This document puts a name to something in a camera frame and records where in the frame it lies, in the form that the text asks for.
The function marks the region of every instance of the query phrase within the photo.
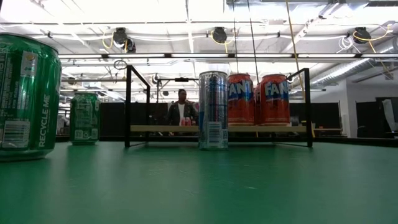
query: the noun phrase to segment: metal frame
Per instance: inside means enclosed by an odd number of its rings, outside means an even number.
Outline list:
[[[149,132],[146,131],[144,139],[142,138],[137,138],[137,137],[130,137],[130,122],[131,122],[131,117],[130,117],[130,112],[131,112],[131,75],[134,72],[134,74],[140,79],[140,81],[145,84],[146,88],[146,96],[147,96],[147,101],[146,101],[146,108],[145,108],[145,115],[146,115],[146,125],[149,125],[149,113],[150,113],[150,85],[149,83],[145,80],[144,77],[134,68],[132,65],[127,66],[127,77],[126,77],[126,101],[125,101],[125,107],[124,107],[124,112],[126,116],[125,120],[125,133],[124,133],[124,146],[125,147],[131,147],[131,146],[137,146],[140,144],[145,144],[147,142],[151,141],[192,141],[192,139],[195,138],[187,138],[187,137],[156,137],[153,136],[150,138]],[[307,142],[307,147],[312,147],[313,144],[313,137],[312,137],[312,115],[311,115],[311,93],[310,93],[310,69],[309,68],[303,68],[299,70],[298,72],[290,75],[287,77],[288,80],[292,80],[293,77],[296,77],[300,75],[301,73],[304,73],[304,87],[305,87],[305,117],[307,120],[307,126],[306,126],[306,134],[307,137],[305,138],[305,141]],[[187,81],[196,81],[196,78],[184,78],[183,80],[180,80],[178,78],[171,79],[171,78],[165,78],[165,79],[158,79],[157,82],[157,102],[159,100],[159,81],[176,81],[176,82],[187,82]],[[134,145],[130,145],[130,141],[135,140],[135,141],[140,141],[144,140],[144,142],[140,142]],[[300,141],[303,139],[298,139],[298,138],[293,138],[293,141]],[[242,142],[247,142],[247,141],[253,141],[253,138],[247,138],[247,139],[242,139]],[[287,138],[258,138],[256,140],[257,142],[277,142],[277,141],[289,141]]]

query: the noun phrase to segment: green table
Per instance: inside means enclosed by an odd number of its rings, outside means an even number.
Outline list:
[[[58,143],[0,164],[0,223],[398,223],[398,150]]]

